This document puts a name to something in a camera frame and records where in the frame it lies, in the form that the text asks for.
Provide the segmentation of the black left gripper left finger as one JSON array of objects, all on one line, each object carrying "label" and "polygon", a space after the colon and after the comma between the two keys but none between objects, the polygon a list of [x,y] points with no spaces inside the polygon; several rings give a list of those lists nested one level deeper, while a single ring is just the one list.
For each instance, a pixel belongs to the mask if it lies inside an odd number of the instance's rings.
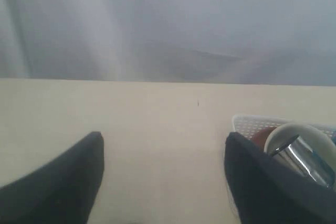
[{"label": "black left gripper left finger", "polygon": [[104,173],[104,139],[91,132],[1,187],[1,223],[87,223]]}]

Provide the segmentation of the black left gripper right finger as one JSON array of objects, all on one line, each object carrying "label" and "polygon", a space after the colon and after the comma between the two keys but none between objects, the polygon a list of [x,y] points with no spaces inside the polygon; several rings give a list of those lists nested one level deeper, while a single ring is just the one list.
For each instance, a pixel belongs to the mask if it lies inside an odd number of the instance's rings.
[{"label": "black left gripper right finger", "polygon": [[335,192],[279,164],[231,132],[224,170],[241,223],[335,223]]}]

